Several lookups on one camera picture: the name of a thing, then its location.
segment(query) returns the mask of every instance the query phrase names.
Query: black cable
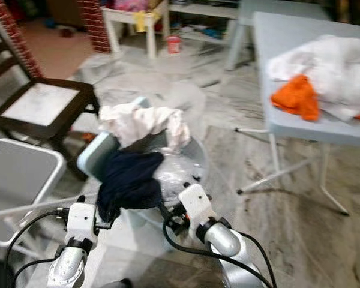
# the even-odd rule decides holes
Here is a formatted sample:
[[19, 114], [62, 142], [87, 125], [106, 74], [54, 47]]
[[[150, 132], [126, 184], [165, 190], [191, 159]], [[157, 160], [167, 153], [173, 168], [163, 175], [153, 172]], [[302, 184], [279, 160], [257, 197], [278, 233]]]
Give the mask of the black cable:
[[240, 232], [240, 231], [238, 231], [238, 232], [240, 233], [241, 236], [248, 238], [249, 240], [251, 240], [251, 241], [258, 247], [258, 249], [260, 250], [261, 254], [263, 255], [264, 261], [265, 261], [266, 266], [267, 266], [267, 268], [268, 268], [269, 275], [271, 276], [272, 285], [273, 285], [274, 288], [277, 288], [276, 279], [275, 279], [274, 272], [273, 272], [273, 270], [272, 270], [271, 263], [270, 263], [267, 255], [266, 255], [265, 250], [263, 249], [263, 247], [262, 247], [262, 246], [260, 245], [260, 243], [259, 243], [254, 237], [252, 237], [251, 235], [242, 233], [242, 232]]
[[183, 251], [183, 252], [191, 253], [191, 254], [198, 254], [198, 255], [208, 256], [208, 257], [212, 257], [212, 258], [221, 259], [223, 261], [227, 261], [227, 262], [229, 262], [231, 264], [234, 264], [234, 265], [248, 271], [252, 275], [254, 275], [261, 282], [263, 282], [267, 288], [275, 288], [268, 282], [268, 280], [263, 275], [261, 275], [260, 273], [256, 272], [255, 270], [251, 269], [250, 267], [248, 267], [247, 265], [245, 265], [245, 264], [243, 264], [243, 263], [241, 263], [239, 261], [236, 261], [236, 260], [231, 259], [231, 258], [229, 258], [227, 256], [224, 256], [224, 255], [216, 254], [216, 253], [205, 251], [205, 250], [184, 247], [184, 246], [181, 246], [181, 245], [175, 243], [168, 235], [167, 224], [168, 224], [169, 221], [170, 221], [170, 218], [167, 218], [167, 219], [164, 220], [164, 222], [163, 222], [163, 233], [164, 233], [164, 237], [167, 239], [168, 243], [170, 245], [172, 245], [174, 248], [176, 248], [176, 249], [178, 249], [180, 251]]
[[4, 262], [4, 273], [5, 273], [5, 287], [8, 287], [8, 284], [7, 284], [7, 267], [8, 267], [8, 259], [9, 259], [9, 256], [10, 256], [10, 252], [13, 248], [13, 245], [16, 243], [16, 241], [20, 238], [20, 236], [25, 232], [26, 229], [28, 229], [31, 225], [33, 225], [35, 222], [37, 222], [38, 220], [44, 218], [44, 217], [47, 217], [47, 216], [50, 216], [50, 215], [57, 215], [57, 211], [51, 211], [51, 212], [47, 212], [47, 213], [43, 213], [39, 216], [37, 216], [36, 218], [32, 219], [30, 222], [28, 222], [22, 230], [20, 230], [18, 232], [18, 234], [13, 238], [11, 244], [8, 246], [7, 248], [7, 253], [5, 255], [5, 262]]
[[32, 262], [29, 262], [28, 264], [25, 264], [24, 266], [22, 266], [17, 272], [16, 274], [14, 275], [14, 278], [13, 278], [13, 283], [12, 283], [12, 288], [15, 288], [16, 286], [16, 280], [18, 278], [18, 276], [20, 275], [21, 272], [23, 272], [26, 268], [32, 266], [32, 265], [36, 265], [36, 264], [40, 264], [40, 263], [48, 263], [48, 262], [52, 262], [52, 261], [55, 261], [58, 257], [54, 257], [54, 258], [51, 258], [51, 259], [44, 259], [44, 260], [36, 260], [36, 261], [32, 261]]

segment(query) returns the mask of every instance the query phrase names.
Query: white towel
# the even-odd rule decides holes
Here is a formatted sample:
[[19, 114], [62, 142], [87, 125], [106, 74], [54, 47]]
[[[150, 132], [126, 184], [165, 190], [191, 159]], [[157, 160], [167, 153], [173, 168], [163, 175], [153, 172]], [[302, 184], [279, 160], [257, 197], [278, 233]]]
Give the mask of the white towel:
[[324, 35], [270, 60], [274, 81], [305, 74], [320, 108], [347, 121], [360, 115], [360, 39]]
[[168, 151], [180, 153], [190, 141], [190, 130], [183, 121], [183, 111], [166, 107], [141, 108], [133, 103], [104, 106], [100, 109], [101, 129], [118, 138], [122, 148], [128, 147], [148, 134], [166, 129]]

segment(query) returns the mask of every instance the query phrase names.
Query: floor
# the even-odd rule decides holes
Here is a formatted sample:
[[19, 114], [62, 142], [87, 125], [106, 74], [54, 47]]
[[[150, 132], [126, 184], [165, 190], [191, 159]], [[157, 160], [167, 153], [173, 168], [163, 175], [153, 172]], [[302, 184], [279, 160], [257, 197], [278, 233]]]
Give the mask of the floor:
[[[208, 152], [206, 189], [215, 211], [260, 241], [279, 287], [359, 288], [360, 149], [340, 147], [329, 164], [328, 189], [350, 210], [349, 217], [338, 213], [316, 189], [317, 163], [239, 196], [238, 188], [272, 172], [268, 139], [234, 132], [235, 127], [263, 127], [256, 65], [224, 72], [225, 49], [197, 41], [184, 41], [178, 55], [163, 49], [156, 61], [149, 61], [144, 46], [144, 37], [137, 36], [123, 43], [120, 55], [94, 54], [73, 79], [94, 84], [101, 105], [144, 95], [155, 106], [184, 110], [192, 134], [202, 139]], [[83, 115], [74, 128], [97, 132], [98, 122]], [[318, 143], [299, 139], [277, 140], [283, 166], [319, 148]], [[67, 172], [52, 197], [96, 192], [98, 186], [94, 179], [77, 182]], [[53, 238], [48, 247], [52, 253], [64, 231], [52, 221], [42, 226], [44, 235]], [[248, 252], [269, 277], [260, 253], [250, 244]], [[48, 268], [38, 265], [26, 287], [44, 287]], [[174, 251], [158, 228], [146, 223], [131, 230], [120, 217], [112, 230], [100, 233], [82, 287], [100, 288], [124, 277], [136, 287], [223, 287], [214, 261]]]
[[61, 37], [58, 29], [45, 27], [44, 20], [21, 23], [20, 28], [44, 77], [66, 79], [93, 53], [91, 42], [84, 32]]

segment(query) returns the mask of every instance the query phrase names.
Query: dark blue cloth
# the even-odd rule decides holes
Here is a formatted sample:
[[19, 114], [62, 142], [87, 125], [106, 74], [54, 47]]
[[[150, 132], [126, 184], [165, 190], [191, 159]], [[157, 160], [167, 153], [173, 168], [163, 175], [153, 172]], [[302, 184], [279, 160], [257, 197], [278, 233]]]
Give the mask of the dark blue cloth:
[[160, 184], [152, 177], [163, 162], [160, 153], [131, 153], [115, 151], [104, 169], [97, 206], [101, 219], [112, 222], [120, 208], [153, 208], [161, 202]]

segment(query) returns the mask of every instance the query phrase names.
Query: red brick wall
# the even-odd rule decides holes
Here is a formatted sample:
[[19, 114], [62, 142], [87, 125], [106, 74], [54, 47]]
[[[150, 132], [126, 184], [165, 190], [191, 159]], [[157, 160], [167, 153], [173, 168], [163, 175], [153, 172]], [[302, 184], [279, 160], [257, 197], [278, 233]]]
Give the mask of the red brick wall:
[[77, 4], [80, 7], [93, 49], [100, 53], [110, 53], [99, 0], [77, 0]]
[[7, 6], [0, 0], [0, 23], [6, 30], [9, 38], [11, 39], [14, 48], [17, 50], [17, 54], [20, 60], [24, 63], [28, 72], [33, 77], [42, 77], [43, 74], [35, 59], [33, 58], [31, 51], [28, 48], [23, 33], [17, 26], [12, 14], [9, 12]]

